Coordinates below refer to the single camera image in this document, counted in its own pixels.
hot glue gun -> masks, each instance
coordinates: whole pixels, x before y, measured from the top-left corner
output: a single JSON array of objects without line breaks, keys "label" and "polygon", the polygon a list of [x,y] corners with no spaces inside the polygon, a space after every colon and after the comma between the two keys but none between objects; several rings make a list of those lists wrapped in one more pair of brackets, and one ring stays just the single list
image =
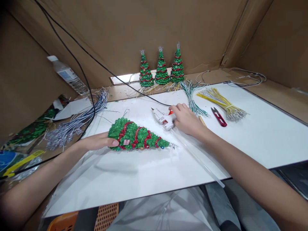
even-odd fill
[{"label": "hot glue gun", "polygon": [[176,119],[176,116],[173,111],[170,111],[168,115],[165,115],[159,110],[152,108],[152,112],[154,113],[154,117],[159,122],[159,124],[164,125],[166,131],[169,131],[171,128],[173,128],[173,122]]}]

yellow ruler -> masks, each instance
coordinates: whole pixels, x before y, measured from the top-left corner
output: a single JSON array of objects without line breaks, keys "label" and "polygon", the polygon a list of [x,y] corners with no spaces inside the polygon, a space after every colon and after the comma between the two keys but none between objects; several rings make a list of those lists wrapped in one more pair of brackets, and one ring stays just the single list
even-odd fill
[{"label": "yellow ruler", "polygon": [[8,176],[8,177],[12,177],[15,175],[15,173],[12,173],[13,171],[15,171],[16,169],[18,169],[20,166],[28,163],[30,160],[33,160],[35,157],[39,156],[40,154],[44,153],[44,151],[42,150],[38,150],[36,152],[34,152],[33,154],[31,154],[30,156],[26,157],[25,159],[19,161],[17,164],[14,164],[12,167],[8,168],[6,170],[6,172],[3,174],[3,176]]}]

miniature christmas tree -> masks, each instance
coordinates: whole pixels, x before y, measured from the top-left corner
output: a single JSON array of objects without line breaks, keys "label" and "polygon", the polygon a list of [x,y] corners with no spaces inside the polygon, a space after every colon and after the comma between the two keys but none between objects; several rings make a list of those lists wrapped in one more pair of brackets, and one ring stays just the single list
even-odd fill
[{"label": "miniature christmas tree", "polygon": [[171,82],[181,82],[184,80],[184,73],[183,73],[183,64],[181,59],[181,52],[180,52],[180,43],[177,44],[177,50],[175,52],[174,61],[172,64],[172,71],[170,74]]},{"label": "miniature christmas tree", "polygon": [[159,47],[158,64],[155,75],[155,82],[157,84],[167,84],[170,82],[170,77],[167,73],[166,62],[164,59],[163,48]]},{"label": "miniature christmas tree", "polygon": [[133,121],[126,118],[119,118],[109,129],[108,137],[119,141],[117,147],[110,149],[119,151],[121,149],[148,149],[160,147],[164,149],[169,146],[169,142],[147,130],[145,127],[139,127]]},{"label": "miniature christmas tree", "polygon": [[150,87],[154,85],[153,76],[149,68],[149,64],[145,59],[144,50],[141,50],[141,64],[140,64],[140,86]]}]

plastic water bottle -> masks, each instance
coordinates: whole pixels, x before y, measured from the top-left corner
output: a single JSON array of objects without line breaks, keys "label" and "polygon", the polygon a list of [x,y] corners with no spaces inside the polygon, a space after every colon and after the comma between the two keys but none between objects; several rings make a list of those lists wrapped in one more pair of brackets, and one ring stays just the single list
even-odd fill
[{"label": "plastic water bottle", "polygon": [[56,56],[47,57],[54,65],[54,70],[60,75],[79,95],[89,93],[88,87],[80,80],[73,70],[60,62]]}]

red thread snipper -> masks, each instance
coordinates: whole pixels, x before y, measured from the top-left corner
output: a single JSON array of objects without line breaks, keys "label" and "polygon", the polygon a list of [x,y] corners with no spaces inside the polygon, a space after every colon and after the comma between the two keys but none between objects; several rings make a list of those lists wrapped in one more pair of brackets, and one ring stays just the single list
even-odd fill
[{"label": "red thread snipper", "polygon": [[220,113],[218,112],[218,110],[216,108],[211,108],[212,112],[214,113],[215,117],[217,118],[218,122],[220,123],[220,125],[222,127],[226,127],[227,123],[225,122],[225,120],[222,118],[222,116],[220,115]]}]

